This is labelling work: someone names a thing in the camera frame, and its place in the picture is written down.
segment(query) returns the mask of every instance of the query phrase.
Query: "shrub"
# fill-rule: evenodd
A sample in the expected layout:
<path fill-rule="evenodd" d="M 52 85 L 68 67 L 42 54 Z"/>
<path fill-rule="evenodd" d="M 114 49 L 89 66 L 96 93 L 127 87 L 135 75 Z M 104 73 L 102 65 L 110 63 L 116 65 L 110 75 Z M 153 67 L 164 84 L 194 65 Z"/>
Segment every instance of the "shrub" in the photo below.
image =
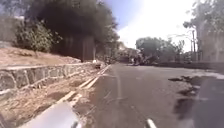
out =
<path fill-rule="evenodd" d="M 49 52 L 53 43 L 57 43 L 59 38 L 57 33 L 52 33 L 44 27 L 43 22 L 22 23 L 16 31 L 17 43 L 20 48 L 30 49 L 34 52 Z"/>

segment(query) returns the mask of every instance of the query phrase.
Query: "asphalt road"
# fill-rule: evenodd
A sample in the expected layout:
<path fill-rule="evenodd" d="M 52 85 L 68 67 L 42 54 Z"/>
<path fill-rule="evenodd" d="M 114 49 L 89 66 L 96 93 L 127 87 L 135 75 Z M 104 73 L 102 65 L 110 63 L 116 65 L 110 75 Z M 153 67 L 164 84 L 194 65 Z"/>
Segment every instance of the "asphalt road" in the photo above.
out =
<path fill-rule="evenodd" d="M 157 128 L 223 128 L 224 88 L 220 85 L 224 82 L 206 78 L 199 82 L 203 83 L 200 91 L 203 93 L 181 94 L 194 83 L 181 82 L 179 78 L 195 75 L 216 74 L 180 68 L 113 65 L 94 85 L 96 90 L 90 100 L 96 108 L 91 127 L 143 128 L 150 118 Z M 217 87 L 208 89 L 211 82 Z"/>

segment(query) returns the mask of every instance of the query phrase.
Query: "low wall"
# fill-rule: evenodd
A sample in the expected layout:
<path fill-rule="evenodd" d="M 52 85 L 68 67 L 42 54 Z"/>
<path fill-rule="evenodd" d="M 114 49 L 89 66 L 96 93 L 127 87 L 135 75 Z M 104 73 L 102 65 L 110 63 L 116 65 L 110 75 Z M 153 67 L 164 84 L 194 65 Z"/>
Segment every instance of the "low wall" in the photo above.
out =
<path fill-rule="evenodd" d="M 0 69 L 0 94 L 6 90 L 51 84 L 59 79 L 96 71 L 93 63 Z"/>

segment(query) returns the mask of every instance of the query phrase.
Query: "hillside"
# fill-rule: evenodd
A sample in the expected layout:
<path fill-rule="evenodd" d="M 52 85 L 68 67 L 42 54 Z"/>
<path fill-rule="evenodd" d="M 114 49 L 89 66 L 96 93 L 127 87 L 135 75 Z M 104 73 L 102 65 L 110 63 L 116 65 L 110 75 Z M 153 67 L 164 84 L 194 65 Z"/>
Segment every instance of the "hillside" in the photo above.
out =
<path fill-rule="evenodd" d="M 0 49 L 0 67 L 7 66 L 28 66 L 28 65 L 60 65 L 78 63 L 80 60 L 72 57 L 63 57 L 49 53 L 37 52 L 19 48 Z"/>

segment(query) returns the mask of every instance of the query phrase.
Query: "blue sky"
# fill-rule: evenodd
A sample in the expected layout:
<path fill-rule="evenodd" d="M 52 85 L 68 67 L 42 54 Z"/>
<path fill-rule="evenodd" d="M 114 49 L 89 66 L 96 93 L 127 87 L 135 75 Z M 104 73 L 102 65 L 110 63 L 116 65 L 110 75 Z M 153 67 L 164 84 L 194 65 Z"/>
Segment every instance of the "blue sky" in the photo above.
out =
<path fill-rule="evenodd" d="M 128 47 L 135 47 L 141 37 L 167 39 L 173 34 L 188 34 L 183 22 L 191 18 L 186 12 L 195 0 L 105 0 L 119 24 L 120 40 Z M 185 51 L 190 50 L 190 41 L 184 39 Z"/>

